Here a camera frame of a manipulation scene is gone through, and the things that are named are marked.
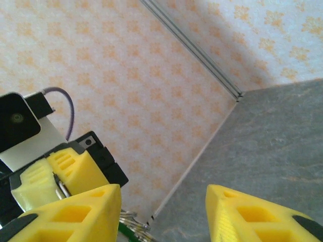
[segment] green object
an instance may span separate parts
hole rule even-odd
[[[129,242],[140,242],[135,233],[122,223],[119,223],[118,231],[129,239]]]

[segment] gray floor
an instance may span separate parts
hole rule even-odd
[[[205,191],[230,187],[323,224],[323,82],[245,95],[152,226],[164,242],[208,242]]]

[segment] wire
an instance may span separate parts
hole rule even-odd
[[[60,92],[67,98],[70,104],[70,111],[71,111],[70,124],[66,134],[66,140],[68,141],[71,137],[71,133],[74,126],[74,118],[75,118],[74,104],[71,96],[67,93],[67,91],[65,91],[63,88],[60,88],[60,87],[47,87],[47,88],[44,88],[42,92],[44,95],[46,95],[49,92]]]

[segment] yellow 3d-printed part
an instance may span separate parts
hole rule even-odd
[[[38,217],[9,242],[115,242],[120,211],[120,186],[105,185],[22,214]]]
[[[59,200],[63,194],[58,189],[52,167],[41,159],[20,174],[21,185],[11,193],[19,206],[28,211]]]
[[[212,242],[319,241],[292,217],[307,215],[222,186],[208,186],[206,213]]]
[[[87,151],[78,154],[73,148],[67,148],[50,154],[47,161],[71,195],[109,184]]]

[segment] patterned wallpaper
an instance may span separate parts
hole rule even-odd
[[[235,100],[139,0],[3,0],[0,93],[65,88],[72,138],[94,130],[125,171],[123,207],[148,218]],[[65,134],[69,110],[49,94]]]
[[[323,77],[322,0],[156,0],[242,90]]]

